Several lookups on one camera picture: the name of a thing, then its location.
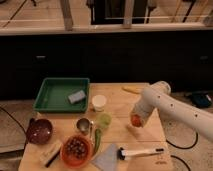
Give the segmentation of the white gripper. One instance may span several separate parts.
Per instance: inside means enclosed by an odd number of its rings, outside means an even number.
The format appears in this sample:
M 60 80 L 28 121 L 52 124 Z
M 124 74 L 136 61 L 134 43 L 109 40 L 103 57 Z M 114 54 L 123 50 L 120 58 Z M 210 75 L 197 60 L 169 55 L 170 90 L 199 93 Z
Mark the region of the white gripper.
M 144 127 L 146 123 L 148 122 L 153 110 L 154 110 L 154 107 L 150 105 L 148 102 L 146 102 L 143 98 L 141 98 L 135 103 L 133 107 L 133 112 L 135 114 L 131 114 L 130 117 L 132 115 L 138 115 L 142 122 L 141 127 Z

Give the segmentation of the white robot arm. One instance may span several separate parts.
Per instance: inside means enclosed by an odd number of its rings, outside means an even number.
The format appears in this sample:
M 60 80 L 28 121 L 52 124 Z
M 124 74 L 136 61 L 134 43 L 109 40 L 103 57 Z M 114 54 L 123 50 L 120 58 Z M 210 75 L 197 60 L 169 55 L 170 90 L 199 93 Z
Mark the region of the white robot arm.
M 157 108 L 213 142 L 213 114 L 178 101 L 170 93 L 171 87 L 165 81 L 143 88 L 140 99 L 130 113 L 131 124 L 134 127 L 144 127 L 153 110 Z

